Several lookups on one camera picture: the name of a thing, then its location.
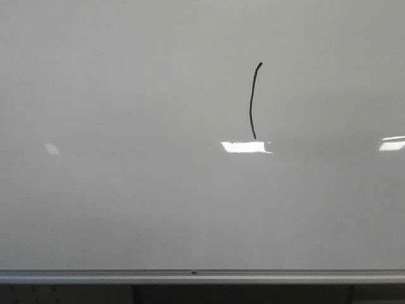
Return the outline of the white whiteboard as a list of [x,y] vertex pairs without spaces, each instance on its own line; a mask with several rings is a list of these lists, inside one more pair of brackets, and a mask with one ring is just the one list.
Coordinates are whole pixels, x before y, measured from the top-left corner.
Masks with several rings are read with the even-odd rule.
[[403,1],[2,1],[1,267],[401,269]]

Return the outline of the perforated grey panel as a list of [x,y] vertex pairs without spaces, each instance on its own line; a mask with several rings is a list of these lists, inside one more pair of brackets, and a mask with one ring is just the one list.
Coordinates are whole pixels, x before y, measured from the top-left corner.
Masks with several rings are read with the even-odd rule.
[[2,284],[1,303],[133,303],[132,288],[119,285]]

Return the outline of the aluminium whiteboard tray rail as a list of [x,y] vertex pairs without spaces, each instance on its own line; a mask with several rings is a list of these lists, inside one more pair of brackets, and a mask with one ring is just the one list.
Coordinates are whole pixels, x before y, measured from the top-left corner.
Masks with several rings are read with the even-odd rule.
[[404,284],[403,269],[1,270],[2,284]]

